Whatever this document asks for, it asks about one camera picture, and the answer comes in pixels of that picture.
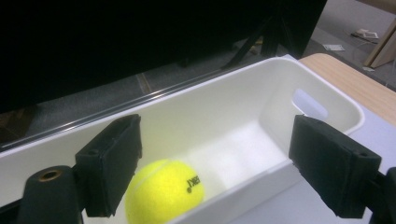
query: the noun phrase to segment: tennis ball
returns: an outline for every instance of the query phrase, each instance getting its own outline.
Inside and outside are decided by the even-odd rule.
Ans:
[[[187,164],[160,160],[143,167],[134,176],[125,197],[130,224],[157,224],[198,205],[204,198],[204,187]]]

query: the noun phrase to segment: wooden table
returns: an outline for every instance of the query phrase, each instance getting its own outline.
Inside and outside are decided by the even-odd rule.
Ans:
[[[327,54],[313,54],[302,58],[300,62],[396,126],[396,92]]]

